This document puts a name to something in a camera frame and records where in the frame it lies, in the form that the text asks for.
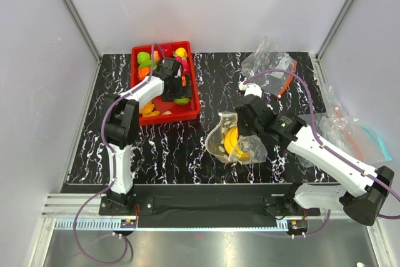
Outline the green toy apple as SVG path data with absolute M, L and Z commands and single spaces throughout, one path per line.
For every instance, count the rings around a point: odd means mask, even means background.
M 190 101 L 191 101 L 190 98 L 177 98 L 174 100 L 176 104 L 181 106 L 188 104 Z

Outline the yellow toy banana bunch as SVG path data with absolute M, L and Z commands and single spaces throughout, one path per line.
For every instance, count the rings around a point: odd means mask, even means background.
M 228 129 L 226 135 L 224 136 L 223 143 L 224 149 L 228 155 L 228 158 L 239 159 L 241 161 L 248 161 L 250 160 L 250 154 L 244 152 L 239 147 L 239 135 L 238 135 L 238 127 L 233 126 Z

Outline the polka dot zip bag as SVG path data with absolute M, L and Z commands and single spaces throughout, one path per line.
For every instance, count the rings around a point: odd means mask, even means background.
M 219 113 L 219 123 L 206 138 L 206 150 L 222 163 L 255 164 L 267 159 L 267 150 L 256 135 L 241 136 L 236 113 Z

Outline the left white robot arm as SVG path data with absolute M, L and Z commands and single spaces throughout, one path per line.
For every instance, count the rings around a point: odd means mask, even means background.
M 164 102 L 192 98 L 191 76 L 163 76 L 157 72 L 119 96 L 108 98 L 101 139 L 108 153 L 110 179 L 103 193 L 121 214 L 129 214 L 135 206 L 131 148 L 139 132 L 140 110 L 158 96 Z

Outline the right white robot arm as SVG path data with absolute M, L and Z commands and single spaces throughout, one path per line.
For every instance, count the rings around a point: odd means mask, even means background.
M 289 214 L 299 214 L 304 209 L 330 209 L 342 211 L 365 226 L 375 223 L 394 179 L 391 168 L 376 168 L 353 158 L 320 137 L 300 117 L 273 113 L 259 96 L 245 96 L 235 112 L 241 137 L 257 136 L 267 148 L 280 146 L 336 180 L 334 185 L 294 184 L 284 197 Z

